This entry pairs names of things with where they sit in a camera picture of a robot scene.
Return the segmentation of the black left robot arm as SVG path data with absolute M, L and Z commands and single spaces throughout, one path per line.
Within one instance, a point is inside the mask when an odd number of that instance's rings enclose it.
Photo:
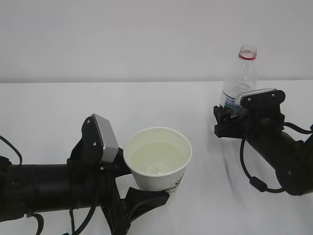
M 143 214 L 163 206 L 164 191 L 129 188 L 120 197 L 116 178 L 131 173 L 118 146 L 111 123 L 93 114 L 82 125 L 82 136 L 65 164 L 12 164 L 0 159 L 0 219 L 37 219 L 37 234 L 43 231 L 43 212 L 89 208 L 79 227 L 80 234 L 100 208 L 113 235 L 125 235 L 131 223 Z

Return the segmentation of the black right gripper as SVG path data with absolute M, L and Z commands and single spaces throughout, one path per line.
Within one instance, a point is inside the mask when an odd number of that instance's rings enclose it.
M 282 90 L 253 96 L 251 101 L 244 100 L 243 107 L 231 107 L 230 111 L 221 106 L 213 107 L 217 121 L 214 133 L 219 138 L 241 139 L 244 134 L 270 122 L 282 124 L 285 116 L 280 111 L 280 104 L 286 95 Z

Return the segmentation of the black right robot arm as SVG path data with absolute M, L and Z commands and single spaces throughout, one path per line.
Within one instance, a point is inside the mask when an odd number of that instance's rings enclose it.
M 280 105 L 286 98 L 278 89 L 258 89 L 238 94 L 235 104 L 246 109 L 244 115 L 232 117 L 229 111 L 214 106 L 219 138 L 240 139 L 240 164 L 249 183 L 260 192 L 286 192 L 302 196 L 313 191 L 313 131 L 285 121 Z M 252 176 L 244 162 L 248 143 L 275 170 L 280 188 L 269 188 Z

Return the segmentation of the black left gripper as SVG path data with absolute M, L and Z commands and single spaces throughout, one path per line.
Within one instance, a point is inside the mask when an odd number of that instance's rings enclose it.
M 90 210 L 79 227 L 75 226 L 73 210 L 69 210 L 71 232 L 79 235 L 86 228 L 100 207 L 113 235 L 125 235 L 130 224 L 143 214 L 165 205 L 170 197 L 166 191 L 144 191 L 129 188 L 121 199 L 116 178 L 131 174 L 127 166 L 123 149 L 119 148 L 114 161 L 101 162 L 103 149 L 95 120 L 92 116 L 85 119 L 81 128 L 81 139 L 72 149 L 67 164 L 70 171 L 70 195 L 77 196 L 81 184 L 91 188 Z

